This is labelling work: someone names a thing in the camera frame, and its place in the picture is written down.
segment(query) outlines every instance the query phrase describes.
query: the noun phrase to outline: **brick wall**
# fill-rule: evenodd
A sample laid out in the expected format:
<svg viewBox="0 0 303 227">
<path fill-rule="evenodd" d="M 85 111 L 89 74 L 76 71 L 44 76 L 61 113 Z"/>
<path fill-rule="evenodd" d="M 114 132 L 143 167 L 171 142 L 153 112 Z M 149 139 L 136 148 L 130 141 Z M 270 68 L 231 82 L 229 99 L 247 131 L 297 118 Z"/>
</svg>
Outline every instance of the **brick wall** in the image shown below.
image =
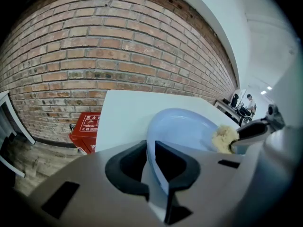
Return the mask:
<svg viewBox="0 0 303 227">
<path fill-rule="evenodd" d="M 37 0 L 0 49 L 0 91 L 29 132 L 70 142 L 80 112 L 110 89 L 229 98 L 235 75 L 183 0 Z"/>
</svg>

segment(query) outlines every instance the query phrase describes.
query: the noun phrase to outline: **red box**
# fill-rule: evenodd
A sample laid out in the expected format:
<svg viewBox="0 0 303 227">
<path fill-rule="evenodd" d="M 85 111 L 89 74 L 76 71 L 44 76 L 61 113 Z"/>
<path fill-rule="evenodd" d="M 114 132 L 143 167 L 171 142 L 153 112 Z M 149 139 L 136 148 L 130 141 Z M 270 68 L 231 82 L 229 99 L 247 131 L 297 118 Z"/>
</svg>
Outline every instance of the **red box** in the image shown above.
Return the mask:
<svg viewBox="0 0 303 227">
<path fill-rule="evenodd" d="M 100 112 L 82 112 L 70 133 L 71 141 L 84 155 L 95 152 L 100 115 Z"/>
</svg>

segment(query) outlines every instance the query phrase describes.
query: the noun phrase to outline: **white countertop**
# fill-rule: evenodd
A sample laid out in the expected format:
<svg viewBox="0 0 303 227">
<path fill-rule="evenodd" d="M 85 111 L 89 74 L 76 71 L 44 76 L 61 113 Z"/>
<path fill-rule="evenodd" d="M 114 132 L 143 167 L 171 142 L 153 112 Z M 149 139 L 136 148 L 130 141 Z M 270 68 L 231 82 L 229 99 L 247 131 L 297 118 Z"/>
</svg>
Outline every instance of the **white countertop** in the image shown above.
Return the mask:
<svg viewBox="0 0 303 227">
<path fill-rule="evenodd" d="M 96 152 L 118 145 L 146 140 L 147 128 L 156 113 L 166 108 L 196 112 L 217 125 L 239 128 L 233 120 L 209 102 L 192 96 L 110 90 L 101 112 Z"/>
</svg>

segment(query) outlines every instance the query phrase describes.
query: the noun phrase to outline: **warning label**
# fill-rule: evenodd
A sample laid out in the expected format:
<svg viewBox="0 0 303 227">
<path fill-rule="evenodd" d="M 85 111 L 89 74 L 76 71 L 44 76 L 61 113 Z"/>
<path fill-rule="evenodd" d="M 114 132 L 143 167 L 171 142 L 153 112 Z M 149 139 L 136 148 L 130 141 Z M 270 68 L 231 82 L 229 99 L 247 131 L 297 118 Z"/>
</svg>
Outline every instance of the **warning label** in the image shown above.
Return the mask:
<svg viewBox="0 0 303 227">
<path fill-rule="evenodd" d="M 80 131 L 84 132 L 96 132 L 98 130 L 100 116 L 86 115 L 82 121 Z"/>
</svg>

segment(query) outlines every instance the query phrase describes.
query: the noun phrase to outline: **wooden floor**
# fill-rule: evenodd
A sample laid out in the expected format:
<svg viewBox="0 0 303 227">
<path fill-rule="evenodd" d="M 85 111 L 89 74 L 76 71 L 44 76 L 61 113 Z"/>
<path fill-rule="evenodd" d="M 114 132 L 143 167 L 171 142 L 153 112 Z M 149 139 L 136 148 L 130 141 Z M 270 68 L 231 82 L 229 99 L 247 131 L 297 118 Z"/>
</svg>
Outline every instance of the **wooden floor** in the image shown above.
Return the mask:
<svg viewBox="0 0 303 227">
<path fill-rule="evenodd" d="M 46 178 L 82 156 L 76 148 L 63 148 L 36 142 L 32 145 L 26 138 L 16 136 L 1 155 L 12 161 L 13 166 L 25 172 L 25 178 L 16 175 L 15 189 L 28 196 Z"/>
</svg>

